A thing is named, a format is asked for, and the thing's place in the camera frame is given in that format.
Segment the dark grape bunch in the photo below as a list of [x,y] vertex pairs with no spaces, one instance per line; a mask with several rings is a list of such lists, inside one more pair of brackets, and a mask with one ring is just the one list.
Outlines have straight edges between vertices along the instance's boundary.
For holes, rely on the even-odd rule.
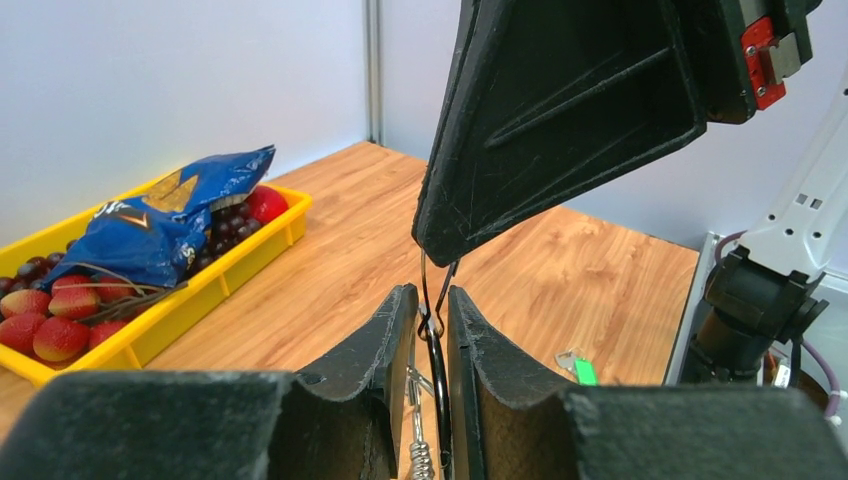
[[[185,269],[180,279],[192,278],[264,226],[246,202],[213,213],[207,241],[195,256],[194,263]],[[43,279],[65,255],[65,251],[57,251],[46,256],[34,256],[21,264],[19,272],[14,276],[1,276],[1,297],[19,290],[40,289]]]

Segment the yellow plastic bin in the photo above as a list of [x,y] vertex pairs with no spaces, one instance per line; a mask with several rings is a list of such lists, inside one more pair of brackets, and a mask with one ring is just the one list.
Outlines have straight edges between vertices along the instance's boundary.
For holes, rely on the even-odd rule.
[[289,209],[285,213],[194,276],[186,286],[152,305],[126,330],[61,370],[2,346],[1,370],[12,372],[40,388],[54,376],[75,370],[142,369],[303,237],[312,197],[290,188],[272,188],[288,202]]

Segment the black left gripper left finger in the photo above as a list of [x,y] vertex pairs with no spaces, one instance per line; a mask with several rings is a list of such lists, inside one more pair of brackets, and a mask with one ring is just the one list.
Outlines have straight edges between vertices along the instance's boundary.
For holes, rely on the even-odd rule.
[[301,370],[79,371],[33,397],[5,479],[394,479],[418,292]]

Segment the blue snack bag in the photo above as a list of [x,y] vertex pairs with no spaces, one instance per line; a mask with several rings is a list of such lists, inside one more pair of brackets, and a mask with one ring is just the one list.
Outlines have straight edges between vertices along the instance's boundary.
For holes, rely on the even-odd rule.
[[269,145],[201,158],[101,205],[44,284],[100,267],[136,284],[176,286],[207,243],[212,213],[253,193],[275,154]]

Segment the large metal keyring with keys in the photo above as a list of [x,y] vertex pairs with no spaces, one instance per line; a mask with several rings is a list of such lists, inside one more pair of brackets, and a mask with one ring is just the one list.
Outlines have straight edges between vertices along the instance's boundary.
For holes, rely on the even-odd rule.
[[[423,299],[418,307],[418,320],[414,333],[416,339],[426,346],[428,376],[416,367],[416,350],[410,348],[406,367],[406,397],[412,409],[412,441],[409,446],[410,477],[412,479],[453,479],[453,425],[449,394],[447,360],[442,346],[445,321],[441,309],[455,277],[458,263],[447,267],[438,295],[430,296],[427,277],[428,256],[420,254],[420,276]],[[425,438],[425,422],[422,395],[427,393],[434,401],[437,453],[432,454]]]

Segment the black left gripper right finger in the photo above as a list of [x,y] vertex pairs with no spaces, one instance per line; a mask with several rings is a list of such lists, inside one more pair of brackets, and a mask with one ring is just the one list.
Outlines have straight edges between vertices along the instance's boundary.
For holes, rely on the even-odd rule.
[[843,479],[847,456],[801,393],[739,385],[582,386],[448,293],[457,479]]

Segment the red strawberries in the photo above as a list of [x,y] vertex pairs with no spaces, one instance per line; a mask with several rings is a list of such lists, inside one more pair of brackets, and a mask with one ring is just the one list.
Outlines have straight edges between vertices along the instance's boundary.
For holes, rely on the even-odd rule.
[[136,305],[108,314],[141,297],[118,278],[71,275],[50,289],[20,281],[1,290],[1,345],[53,368],[61,368],[105,343],[138,315]]

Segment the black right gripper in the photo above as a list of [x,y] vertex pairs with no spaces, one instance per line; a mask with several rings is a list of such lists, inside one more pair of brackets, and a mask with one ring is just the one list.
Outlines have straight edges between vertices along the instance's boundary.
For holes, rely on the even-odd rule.
[[677,1],[686,55],[710,122],[742,124],[786,95],[813,57],[817,0]]

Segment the red tomato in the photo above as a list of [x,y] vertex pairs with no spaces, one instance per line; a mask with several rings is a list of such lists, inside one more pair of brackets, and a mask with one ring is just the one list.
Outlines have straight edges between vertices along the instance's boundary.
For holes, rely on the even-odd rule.
[[266,185],[257,186],[247,197],[246,204],[252,218],[267,225],[289,210],[285,197]]

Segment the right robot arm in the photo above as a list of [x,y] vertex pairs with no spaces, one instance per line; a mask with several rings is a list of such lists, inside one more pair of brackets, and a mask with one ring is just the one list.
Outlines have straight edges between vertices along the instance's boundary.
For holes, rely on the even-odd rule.
[[[433,264],[781,100],[813,1],[465,1],[412,235]],[[750,381],[799,346],[847,217],[840,93],[778,199],[708,277],[689,381]]]

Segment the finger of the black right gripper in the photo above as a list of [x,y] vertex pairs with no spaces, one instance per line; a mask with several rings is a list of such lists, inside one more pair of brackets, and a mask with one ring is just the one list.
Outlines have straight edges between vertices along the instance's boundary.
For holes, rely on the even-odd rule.
[[705,130],[673,2],[465,1],[413,238],[444,267]]

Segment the green tagged key bunch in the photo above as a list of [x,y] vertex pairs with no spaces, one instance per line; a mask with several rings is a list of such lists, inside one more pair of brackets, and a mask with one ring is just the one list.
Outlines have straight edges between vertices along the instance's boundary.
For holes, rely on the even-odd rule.
[[570,373],[577,384],[598,386],[599,379],[594,365],[580,350],[566,350],[554,356],[557,366]]

